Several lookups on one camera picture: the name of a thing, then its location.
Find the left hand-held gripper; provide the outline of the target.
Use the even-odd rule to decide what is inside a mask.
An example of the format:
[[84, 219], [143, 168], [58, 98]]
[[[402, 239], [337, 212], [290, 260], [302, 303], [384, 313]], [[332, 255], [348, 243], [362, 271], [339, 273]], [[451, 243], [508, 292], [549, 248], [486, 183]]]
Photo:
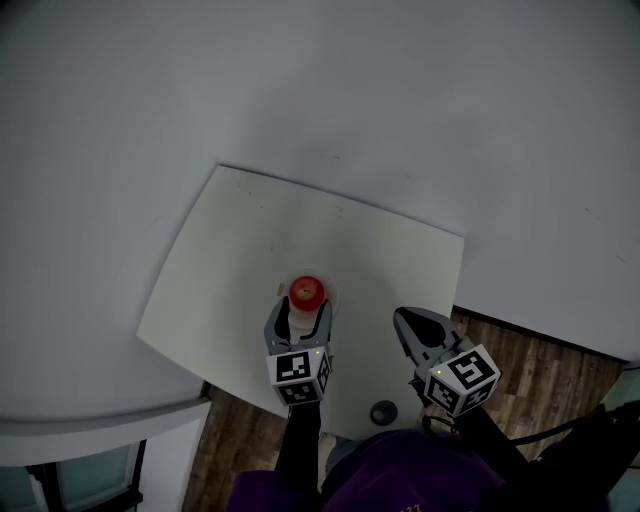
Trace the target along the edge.
[[284, 296], [272, 309], [264, 327], [269, 355], [270, 383], [285, 407], [323, 400], [332, 372], [331, 328], [333, 311], [326, 299], [318, 309], [311, 332], [291, 345], [290, 303]]

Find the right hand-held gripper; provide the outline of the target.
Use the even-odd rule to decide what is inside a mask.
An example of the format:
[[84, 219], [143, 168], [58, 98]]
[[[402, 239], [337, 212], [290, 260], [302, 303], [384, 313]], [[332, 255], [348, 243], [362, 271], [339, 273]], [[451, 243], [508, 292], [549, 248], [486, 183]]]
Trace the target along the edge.
[[[441, 348], [457, 339], [452, 321], [439, 313], [402, 306], [393, 325], [405, 354], [414, 363], [433, 363]], [[501, 371], [482, 344], [458, 340], [432, 366], [419, 366], [410, 385], [425, 407], [435, 404], [458, 417], [486, 402], [501, 379]]]

